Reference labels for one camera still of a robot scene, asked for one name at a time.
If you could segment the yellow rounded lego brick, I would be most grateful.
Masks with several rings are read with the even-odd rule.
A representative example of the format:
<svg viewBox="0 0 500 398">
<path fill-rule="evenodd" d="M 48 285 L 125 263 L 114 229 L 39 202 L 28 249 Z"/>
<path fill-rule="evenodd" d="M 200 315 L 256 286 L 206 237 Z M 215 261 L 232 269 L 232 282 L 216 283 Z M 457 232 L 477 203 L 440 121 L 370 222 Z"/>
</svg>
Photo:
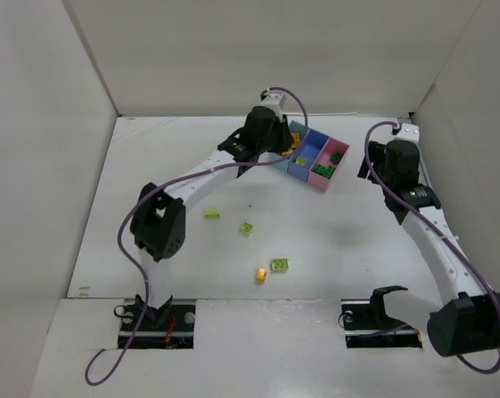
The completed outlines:
<svg viewBox="0 0 500 398">
<path fill-rule="evenodd" d="M 300 137 L 298 133 L 291 133 L 291 137 L 293 139 L 291 149 L 295 150 L 300 145 Z"/>
</svg>

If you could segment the green numbered lego cube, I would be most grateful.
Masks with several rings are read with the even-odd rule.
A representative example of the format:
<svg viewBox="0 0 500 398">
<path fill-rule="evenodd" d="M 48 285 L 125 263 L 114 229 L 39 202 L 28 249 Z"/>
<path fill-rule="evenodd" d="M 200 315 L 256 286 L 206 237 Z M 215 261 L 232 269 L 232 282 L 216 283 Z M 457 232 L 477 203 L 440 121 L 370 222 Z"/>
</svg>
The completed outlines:
<svg viewBox="0 0 500 398">
<path fill-rule="evenodd" d="M 342 160 L 342 154 L 341 153 L 334 153 L 330 157 L 330 160 L 331 160 L 332 164 L 338 165 Z"/>
</svg>

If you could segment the green lego plate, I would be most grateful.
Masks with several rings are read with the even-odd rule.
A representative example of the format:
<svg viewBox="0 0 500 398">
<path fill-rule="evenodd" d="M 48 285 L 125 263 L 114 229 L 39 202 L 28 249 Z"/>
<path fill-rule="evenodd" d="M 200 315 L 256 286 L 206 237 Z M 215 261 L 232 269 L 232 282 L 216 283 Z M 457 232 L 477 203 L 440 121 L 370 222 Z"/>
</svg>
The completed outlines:
<svg viewBox="0 0 500 398">
<path fill-rule="evenodd" d="M 313 169 L 313 172 L 320 175 L 320 176 L 324 176 L 327 172 L 327 168 L 324 167 L 323 165 L 321 164 L 317 164 L 314 169 Z"/>
</svg>

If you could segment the dark green lego brick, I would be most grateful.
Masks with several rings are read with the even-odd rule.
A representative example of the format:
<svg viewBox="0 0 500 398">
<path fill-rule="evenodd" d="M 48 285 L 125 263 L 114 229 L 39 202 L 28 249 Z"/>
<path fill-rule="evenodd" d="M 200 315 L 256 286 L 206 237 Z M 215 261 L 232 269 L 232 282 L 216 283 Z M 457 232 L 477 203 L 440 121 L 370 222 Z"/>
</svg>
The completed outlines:
<svg viewBox="0 0 500 398">
<path fill-rule="evenodd" d="M 333 174 L 334 174 L 334 172 L 335 172 L 335 170 L 336 170 L 336 168 L 335 168 L 335 167 L 329 166 L 329 167 L 326 169 L 326 171 L 325 171 L 325 173 L 323 174 L 323 176 L 324 176 L 325 178 L 327 178 L 327 179 L 331 179 L 331 178 L 332 178 L 332 176 L 333 176 Z"/>
</svg>

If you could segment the light green small lego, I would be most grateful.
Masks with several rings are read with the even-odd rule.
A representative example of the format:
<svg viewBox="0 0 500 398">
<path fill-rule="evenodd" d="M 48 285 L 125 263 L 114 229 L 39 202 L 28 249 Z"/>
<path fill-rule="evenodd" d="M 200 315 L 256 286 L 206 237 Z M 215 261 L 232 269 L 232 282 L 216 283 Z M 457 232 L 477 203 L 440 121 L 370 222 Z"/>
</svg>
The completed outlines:
<svg viewBox="0 0 500 398">
<path fill-rule="evenodd" d="M 253 231 L 254 231 L 254 226 L 252 224 L 250 224 L 249 222 L 243 222 L 240 226 L 240 232 L 244 235 L 244 236 L 250 236 Z"/>
</svg>

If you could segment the light green curved lego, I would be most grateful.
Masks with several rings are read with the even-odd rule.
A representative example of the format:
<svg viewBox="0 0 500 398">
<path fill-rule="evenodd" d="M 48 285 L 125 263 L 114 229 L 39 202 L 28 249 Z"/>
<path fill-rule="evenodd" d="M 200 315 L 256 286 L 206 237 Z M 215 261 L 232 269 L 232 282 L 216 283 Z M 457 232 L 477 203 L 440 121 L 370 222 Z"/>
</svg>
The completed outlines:
<svg viewBox="0 0 500 398">
<path fill-rule="evenodd" d="M 203 216 L 207 220 L 217 220 L 221 218 L 221 212 L 216 208 L 207 208 L 203 211 Z"/>
</svg>

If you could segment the light green studded lego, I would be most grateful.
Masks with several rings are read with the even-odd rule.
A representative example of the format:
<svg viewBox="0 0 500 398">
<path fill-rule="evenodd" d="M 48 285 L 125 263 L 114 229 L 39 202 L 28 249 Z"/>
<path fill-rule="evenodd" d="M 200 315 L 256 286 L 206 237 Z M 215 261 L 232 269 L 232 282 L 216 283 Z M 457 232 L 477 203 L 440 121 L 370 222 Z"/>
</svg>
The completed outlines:
<svg viewBox="0 0 500 398">
<path fill-rule="evenodd" d="M 286 258 L 277 258 L 270 261 L 270 270 L 274 273 L 287 272 L 289 270 L 289 260 Z"/>
</svg>

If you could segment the orange small lego brick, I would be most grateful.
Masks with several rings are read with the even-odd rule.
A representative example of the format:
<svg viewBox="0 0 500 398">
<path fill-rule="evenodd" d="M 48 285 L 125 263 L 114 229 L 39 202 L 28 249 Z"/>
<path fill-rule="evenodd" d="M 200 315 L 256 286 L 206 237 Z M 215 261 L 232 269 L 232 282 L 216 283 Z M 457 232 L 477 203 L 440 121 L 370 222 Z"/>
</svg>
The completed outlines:
<svg viewBox="0 0 500 398">
<path fill-rule="evenodd" d="M 266 281 L 266 278 L 267 278 L 267 270 L 264 268 L 259 268 L 255 276 L 256 282 L 258 284 L 262 284 Z"/>
</svg>

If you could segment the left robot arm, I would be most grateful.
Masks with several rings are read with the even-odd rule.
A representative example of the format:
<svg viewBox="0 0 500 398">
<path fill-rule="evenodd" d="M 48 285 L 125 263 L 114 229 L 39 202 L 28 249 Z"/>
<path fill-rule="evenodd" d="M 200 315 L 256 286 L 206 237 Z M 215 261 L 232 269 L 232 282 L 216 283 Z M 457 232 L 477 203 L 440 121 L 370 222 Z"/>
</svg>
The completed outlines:
<svg viewBox="0 0 500 398">
<path fill-rule="evenodd" d="M 159 186 L 143 187 L 132 211 L 130 232 L 134 244 L 154 262 L 173 257 L 186 238 L 187 213 L 221 185 L 260 166 L 265 153 L 282 153 L 294 139 L 285 115 L 255 106 L 245 123 L 189 173 Z"/>
</svg>

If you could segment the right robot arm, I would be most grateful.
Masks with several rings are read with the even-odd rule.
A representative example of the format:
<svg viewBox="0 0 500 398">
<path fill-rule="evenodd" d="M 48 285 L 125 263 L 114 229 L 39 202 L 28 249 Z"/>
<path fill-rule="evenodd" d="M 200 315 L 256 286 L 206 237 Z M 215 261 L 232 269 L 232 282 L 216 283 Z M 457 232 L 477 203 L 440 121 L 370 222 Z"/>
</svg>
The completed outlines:
<svg viewBox="0 0 500 398">
<path fill-rule="evenodd" d="M 470 263 L 448 228 L 439 198 L 419 181 L 420 151 L 410 140 L 367 140 L 358 172 L 380 186 L 386 207 L 413 240 L 439 290 L 436 306 L 400 285 L 372 297 L 377 308 L 427 333 L 442 357 L 496 350 L 500 361 L 500 292 Z"/>
</svg>

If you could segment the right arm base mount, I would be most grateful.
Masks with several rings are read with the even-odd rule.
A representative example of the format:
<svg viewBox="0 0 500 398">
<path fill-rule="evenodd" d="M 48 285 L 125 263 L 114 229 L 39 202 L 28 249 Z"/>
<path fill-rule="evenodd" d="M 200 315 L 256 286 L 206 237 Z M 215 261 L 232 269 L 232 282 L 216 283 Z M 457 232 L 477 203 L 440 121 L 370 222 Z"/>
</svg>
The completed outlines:
<svg viewBox="0 0 500 398">
<path fill-rule="evenodd" d="M 345 332 L 346 347 L 353 348 L 423 348 L 420 332 L 386 314 L 387 294 L 407 291 L 393 285 L 374 289 L 370 298 L 341 300 L 338 324 Z"/>
</svg>

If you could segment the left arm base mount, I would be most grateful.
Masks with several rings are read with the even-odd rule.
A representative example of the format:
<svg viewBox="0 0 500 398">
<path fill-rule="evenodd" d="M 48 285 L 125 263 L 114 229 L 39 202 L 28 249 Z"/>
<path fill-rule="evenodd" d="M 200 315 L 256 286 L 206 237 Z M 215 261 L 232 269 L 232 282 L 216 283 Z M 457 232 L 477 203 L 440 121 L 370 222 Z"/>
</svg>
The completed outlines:
<svg viewBox="0 0 500 398">
<path fill-rule="evenodd" d="M 124 349 L 143 306 L 144 301 L 137 294 L 134 301 L 114 308 L 114 316 L 120 321 L 119 349 Z M 159 308 L 148 306 L 129 349 L 193 349 L 196 310 L 196 300 L 173 297 Z"/>
</svg>

